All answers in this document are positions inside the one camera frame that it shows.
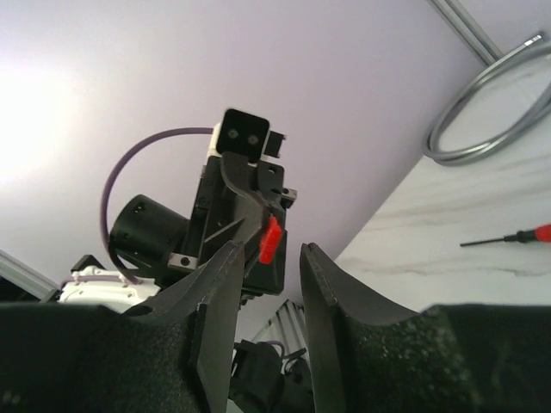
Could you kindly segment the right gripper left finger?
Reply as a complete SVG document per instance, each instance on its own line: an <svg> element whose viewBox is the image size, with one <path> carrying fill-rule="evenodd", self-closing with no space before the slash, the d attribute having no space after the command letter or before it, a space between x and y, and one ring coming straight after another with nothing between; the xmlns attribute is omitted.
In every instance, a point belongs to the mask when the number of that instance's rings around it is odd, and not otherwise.
<svg viewBox="0 0 551 413"><path fill-rule="evenodd" d="M2 411L225 411L244 269L243 244L229 242L123 313L2 305Z"/></svg>

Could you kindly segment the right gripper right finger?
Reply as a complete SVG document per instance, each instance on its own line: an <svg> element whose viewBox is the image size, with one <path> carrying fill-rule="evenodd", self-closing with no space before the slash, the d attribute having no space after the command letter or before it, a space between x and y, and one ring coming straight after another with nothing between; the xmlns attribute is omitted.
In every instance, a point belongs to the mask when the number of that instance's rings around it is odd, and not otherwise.
<svg viewBox="0 0 551 413"><path fill-rule="evenodd" d="M318 412L547 412L550 310L435 305L415 312L300 252Z"/></svg>

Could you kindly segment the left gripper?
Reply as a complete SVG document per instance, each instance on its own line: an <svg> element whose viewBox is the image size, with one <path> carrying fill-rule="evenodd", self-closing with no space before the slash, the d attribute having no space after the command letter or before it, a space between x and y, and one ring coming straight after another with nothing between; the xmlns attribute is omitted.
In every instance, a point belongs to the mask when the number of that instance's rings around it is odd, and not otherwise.
<svg viewBox="0 0 551 413"><path fill-rule="evenodd" d="M296 192L284 184L276 163L233 152L210 157L199 181L189 217L170 211L167 268L189 274L226 243L245 247L242 294L279 295L285 284L287 210Z"/></svg>

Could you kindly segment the bright red blade fuse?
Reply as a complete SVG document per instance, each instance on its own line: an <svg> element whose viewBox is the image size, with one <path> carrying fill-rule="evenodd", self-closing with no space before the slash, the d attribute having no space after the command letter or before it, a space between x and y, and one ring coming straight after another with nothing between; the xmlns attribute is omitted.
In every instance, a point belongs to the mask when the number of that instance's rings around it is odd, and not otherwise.
<svg viewBox="0 0 551 413"><path fill-rule="evenodd" d="M268 226L259 244L258 261L264 265L272 263L281 242L283 229L275 216L269 217Z"/></svg>

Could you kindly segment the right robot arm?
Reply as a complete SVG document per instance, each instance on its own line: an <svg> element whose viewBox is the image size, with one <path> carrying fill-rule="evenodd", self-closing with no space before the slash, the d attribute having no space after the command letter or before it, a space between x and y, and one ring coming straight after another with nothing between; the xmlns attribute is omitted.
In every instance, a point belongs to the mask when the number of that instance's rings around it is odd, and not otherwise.
<svg viewBox="0 0 551 413"><path fill-rule="evenodd" d="M235 342L244 249L123 313L1 307L4 412L547 412L550 310L437 305L414 312L300 254L307 359Z"/></svg>

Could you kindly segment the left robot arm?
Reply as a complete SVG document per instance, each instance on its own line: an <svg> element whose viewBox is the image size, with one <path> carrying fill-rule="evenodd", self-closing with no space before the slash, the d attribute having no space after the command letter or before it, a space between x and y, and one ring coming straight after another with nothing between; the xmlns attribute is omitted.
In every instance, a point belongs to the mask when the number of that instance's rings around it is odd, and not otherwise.
<svg viewBox="0 0 551 413"><path fill-rule="evenodd" d="M131 268L107 270L94 256L84 256L57 301L124 312L194 273L229 241L245 246L241 302L281 293L286 213L297 198L283 179L280 165L247 164L244 157L226 153L211 156L204 166L189 218L135 196L108 236L110 256Z"/></svg>

